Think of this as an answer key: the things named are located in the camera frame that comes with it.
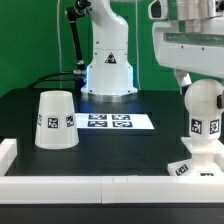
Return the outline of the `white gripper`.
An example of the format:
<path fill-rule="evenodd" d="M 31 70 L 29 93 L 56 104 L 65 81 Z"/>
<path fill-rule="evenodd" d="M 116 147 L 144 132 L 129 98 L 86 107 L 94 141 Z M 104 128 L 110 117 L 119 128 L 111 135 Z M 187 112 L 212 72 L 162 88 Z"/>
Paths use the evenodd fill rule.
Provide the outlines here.
<path fill-rule="evenodd" d="M 224 18 L 205 20 L 202 33 L 182 33 L 177 22 L 156 21 L 152 34 L 155 58 L 175 69 L 182 95 L 192 84 L 188 72 L 224 78 Z M 217 108 L 224 109 L 223 95 L 217 96 Z"/>

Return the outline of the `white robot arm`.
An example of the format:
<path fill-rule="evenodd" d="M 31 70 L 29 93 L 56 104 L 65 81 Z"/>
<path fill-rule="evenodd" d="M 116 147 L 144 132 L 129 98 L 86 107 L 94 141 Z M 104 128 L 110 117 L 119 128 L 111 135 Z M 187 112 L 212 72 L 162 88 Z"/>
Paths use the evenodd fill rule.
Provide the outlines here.
<path fill-rule="evenodd" d="M 137 92 L 128 53 L 128 24 L 111 0 L 89 0 L 93 59 L 82 93 L 97 101 L 120 101 Z M 224 78 L 224 0 L 153 0 L 148 6 L 157 62 L 174 70 L 181 91 L 192 72 Z"/>

